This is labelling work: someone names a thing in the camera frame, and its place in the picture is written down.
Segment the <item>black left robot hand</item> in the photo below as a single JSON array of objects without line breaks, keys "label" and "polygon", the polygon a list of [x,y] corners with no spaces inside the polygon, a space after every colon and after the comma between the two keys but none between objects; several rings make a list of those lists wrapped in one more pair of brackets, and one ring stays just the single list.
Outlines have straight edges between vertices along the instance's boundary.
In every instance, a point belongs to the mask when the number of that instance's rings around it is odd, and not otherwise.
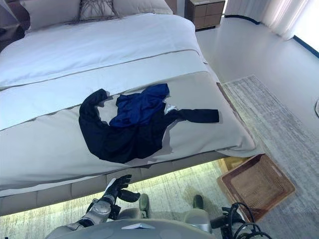
[{"label": "black left robot hand", "polygon": [[128,174],[117,179],[112,179],[107,186],[103,197],[111,199],[113,204],[116,202],[117,198],[120,198],[125,202],[136,202],[140,198],[141,194],[127,190],[131,177],[132,175]]}]

